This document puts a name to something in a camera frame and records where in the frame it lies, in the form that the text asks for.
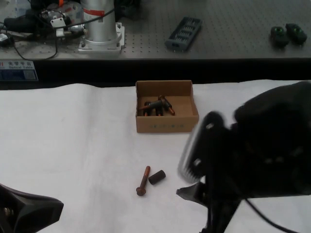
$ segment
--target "bolt head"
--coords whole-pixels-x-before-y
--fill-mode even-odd
[[[138,187],[138,188],[136,189],[136,192],[137,192],[137,195],[138,195],[138,196],[142,197],[142,196],[145,195],[146,189],[141,188],[141,187]]]

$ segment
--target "label sticker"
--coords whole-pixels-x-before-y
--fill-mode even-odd
[[[38,81],[31,61],[0,61],[0,81]]]

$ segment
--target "black rubber cylinder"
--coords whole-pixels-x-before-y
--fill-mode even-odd
[[[162,106],[163,106],[163,101],[162,100],[157,100],[157,101],[151,102],[149,104],[150,109],[161,108]]]
[[[165,172],[163,170],[158,171],[156,174],[150,176],[148,178],[150,184],[154,185],[159,181],[163,180],[166,177]]]

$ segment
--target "metal base plate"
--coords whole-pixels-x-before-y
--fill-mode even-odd
[[[85,40],[81,40],[78,50],[80,52],[120,53],[125,45],[125,28],[122,26],[122,23],[116,23],[116,30],[120,37],[117,43],[112,42],[105,45],[93,45]]]

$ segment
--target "black mount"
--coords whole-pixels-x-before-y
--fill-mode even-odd
[[[64,204],[0,184],[0,233],[35,233],[57,222]]]

